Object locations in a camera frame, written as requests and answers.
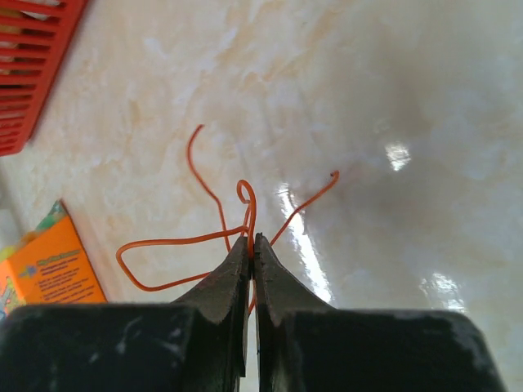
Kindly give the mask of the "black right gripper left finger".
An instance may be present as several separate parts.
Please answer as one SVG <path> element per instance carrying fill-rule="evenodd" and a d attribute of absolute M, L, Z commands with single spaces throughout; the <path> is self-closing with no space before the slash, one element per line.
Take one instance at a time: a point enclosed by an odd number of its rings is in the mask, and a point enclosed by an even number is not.
<path fill-rule="evenodd" d="M 1 323 L 4 391 L 236 391 L 248 242 L 170 303 L 27 305 Z"/>

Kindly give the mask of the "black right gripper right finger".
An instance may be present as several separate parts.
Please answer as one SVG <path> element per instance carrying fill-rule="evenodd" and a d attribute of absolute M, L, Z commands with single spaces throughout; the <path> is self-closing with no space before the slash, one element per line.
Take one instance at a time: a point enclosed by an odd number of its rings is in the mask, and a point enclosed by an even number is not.
<path fill-rule="evenodd" d="M 322 301 L 256 236 L 262 391 L 502 391 L 479 329 L 441 310 L 340 310 Z"/>

